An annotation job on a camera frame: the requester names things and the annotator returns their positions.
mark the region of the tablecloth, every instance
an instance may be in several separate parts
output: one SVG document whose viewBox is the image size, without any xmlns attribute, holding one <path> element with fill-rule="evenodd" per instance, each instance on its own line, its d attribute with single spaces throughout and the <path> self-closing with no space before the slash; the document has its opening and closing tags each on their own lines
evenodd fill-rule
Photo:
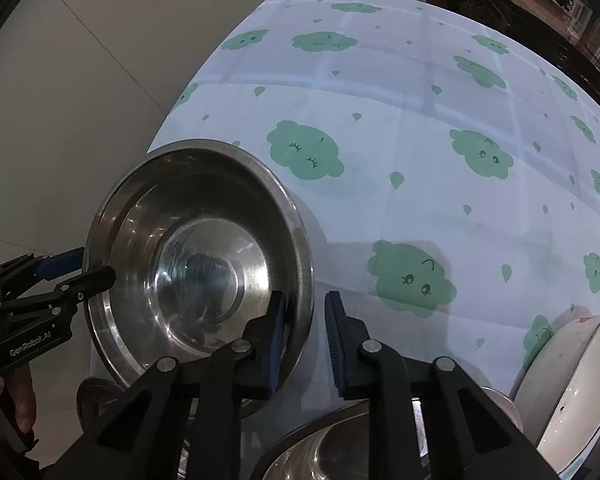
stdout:
<svg viewBox="0 0 600 480">
<path fill-rule="evenodd" d="M 505 393 L 555 330 L 600 314 L 600 106 L 472 20 L 414 0 L 266 0 L 150 150 L 197 137 L 274 172 L 314 260 L 306 349 L 246 421 L 247 448 L 341 404 L 328 290 L 372 337 Z"/>
</svg>

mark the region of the silver bolt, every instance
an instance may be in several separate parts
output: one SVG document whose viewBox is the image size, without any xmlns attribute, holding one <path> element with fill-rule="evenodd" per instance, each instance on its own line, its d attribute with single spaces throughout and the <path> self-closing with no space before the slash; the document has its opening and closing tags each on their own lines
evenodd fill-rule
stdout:
<svg viewBox="0 0 600 480">
<path fill-rule="evenodd" d="M 161 372 L 171 372 L 176 367 L 176 359 L 173 357 L 163 357 L 158 361 L 157 367 Z"/>
<path fill-rule="evenodd" d="M 362 342 L 362 348 L 370 354 L 375 354 L 376 352 L 379 352 L 382 348 L 382 343 L 376 341 L 375 339 L 367 339 Z"/>
<path fill-rule="evenodd" d="M 451 357 L 440 357 L 436 359 L 436 366 L 443 372 L 452 372 L 456 367 L 456 362 Z"/>
<path fill-rule="evenodd" d="M 231 350 L 238 352 L 238 354 L 246 352 L 249 348 L 251 348 L 251 343 L 249 343 L 246 339 L 236 339 L 233 343 L 231 343 Z"/>
</svg>

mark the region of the grout line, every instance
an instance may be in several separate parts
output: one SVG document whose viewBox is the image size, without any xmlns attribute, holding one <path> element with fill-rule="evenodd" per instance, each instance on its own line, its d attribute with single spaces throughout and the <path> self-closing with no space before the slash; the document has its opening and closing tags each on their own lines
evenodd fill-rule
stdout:
<svg viewBox="0 0 600 480">
<path fill-rule="evenodd" d="M 78 16 L 78 15 L 77 15 L 77 14 L 74 12 L 74 10 L 73 10 L 71 7 L 69 7 L 69 5 L 67 4 L 67 2 L 66 2 L 65 0 L 60 0 L 60 1 L 61 1 L 61 2 L 64 4 L 64 6 L 65 6 L 67 9 L 69 9 L 69 12 L 71 12 L 71 13 L 72 13 L 72 15 L 74 16 L 74 18 L 75 18 L 76 20 L 78 20 L 78 22 L 79 22 L 79 23 L 80 23 L 80 24 L 81 24 L 81 25 L 82 25 L 82 26 L 85 28 L 85 30 L 86 30 L 86 31 L 87 31 L 89 34 L 91 34 L 91 35 L 93 36 L 93 39 L 94 39 L 94 40 L 96 40 L 96 41 L 98 42 L 98 44 L 99 44 L 99 45 L 100 45 L 100 46 L 101 46 L 101 47 L 102 47 L 102 48 L 105 50 L 105 52 L 106 52 L 107 54 L 109 54 L 109 56 L 111 57 L 111 59 L 113 59 L 113 61 L 115 61 L 115 62 L 118 64 L 118 66 L 119 66 L 119 67 L 120 67 L 122 70 L 124 70 L 124 71 L 125 71 L 125 73 L 126 73 L 126 74 L 127 74 L 127 75 L 128 75 L 128 76 L 129 76 L 129 77 L 132 79 L 132 80 L 133 80 L 133 82 L 134 82 L 134 83 L 136 83 L 136 85 L 138 85 L 138 87 L 139 87 L 139 88 L 142 90 L 142 92 L 144 92 L 144 93 L 147 95 L 147 97 L 148 97 L 149 99 L 151 99 L 151 101 L 153 101 L 153 102 L 154 102 L 154 104 L 155 104 L 155 105 L 158 107 L 158 110 L 160 110 L 160 111 L 161 111 L 161 112 L 162 112 L 162 113 L 165 115 L 165 117 L 166 117 L 166 115 L 167 115 L 167 112 L 166 112 L 165 110 L 163 110 L 163 109 L 162 109 L 162 107 L 160 106 L 160 104 L 158 103 L 158 101 L 156 101 L 156 100 L 155 100 L 155 99 L 152 97 L 152 95 L 151 95 L 151 94 L 149 94 L 149 92 L 148 92 L 148 91 L 147 91 L 147 90 L 146 90 L 146 89 L 145 89 L 145 88 L 144 88 L 144 87 L 143 87 L 143 86 L 140 84 L 140 82 L 139 82 L 139 81 L 138 81 L 138 80 L 137 80 L 135 77 L 133 77 L 133 76 L 131 75 L 131 72 L 129 72 L 129 70 L 127 70 L 127 69 L 126 69 L 126 68 L 125 68 L 125 67 L 122 65 L 122 63 L 120 63 L 120 62 L 117 60 L 116 56 L 114 56 L 114 55 L 111 53 L 111 51 L 110 51 L 110 50 L 109 50 L 109 49 L 108 49 L 108 48 L 107 48 L 107 47 L 106 47 L 106 46 L 105 46 L 105 45 L 104 45 L 104 44 L 103 44 L 103 43 L 102 43 L 102 42 L 101 42 L 101 41 L 100 41 L 100 40 L 99 40 L 97 37 L 96 37 L 96 35 L 95 35 L 95 34 L 94 34 L 92 31 L 91 31 L 91 29 L 90 29 L 89 27 L 87 27 L 87 25 L 84 23 L 84 21 L 80 19 L 80 16 Z"/>
<path fill-rule="evenodd" d="M 0 244 L 9 245 L 11 247 L 17 247 L 19 249 L 22 249 L 26 253 L 40 253 L 40 254 L 46 254 L 47 256 L 51 256 L 51 253 L 48 253 L 47 251 L 41 251 L 39 249 L 34 249 L 32 247 L 23 247 L 23 246 L 21 246 L 19 244 L 14 244 L 12 242 L 7 242 L 6 240 L 0 240 Z"/>
</svg>

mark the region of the tiled floor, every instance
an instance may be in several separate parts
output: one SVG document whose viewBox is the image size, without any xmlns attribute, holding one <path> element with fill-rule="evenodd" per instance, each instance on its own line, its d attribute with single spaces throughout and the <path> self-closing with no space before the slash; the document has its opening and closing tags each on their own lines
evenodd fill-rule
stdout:
<svg viewBox="0 0 600 480">
<path fill-rule="evenodd" d="M 0 31 L 0 262 L 83 245 L 105 193 L 261 1 L 23 0 Z M 80 435 L 75 391 L 90 355 L 81 314 L 72 330 L 31 364 L 32 456 L 43 465 Z"/>
</svg>

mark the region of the white bowl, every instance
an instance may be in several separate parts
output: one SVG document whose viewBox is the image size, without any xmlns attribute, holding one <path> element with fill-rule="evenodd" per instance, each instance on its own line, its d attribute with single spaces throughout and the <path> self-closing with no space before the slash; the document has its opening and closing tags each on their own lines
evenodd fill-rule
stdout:
<svg viewBox="0 0 600 480">
<path fill-rule="evenodd" d="M 533 361 L 514 402 L 525 436 L 570 478 L 600 436 L 600 316 L 559 330 Z"/>
</svg>

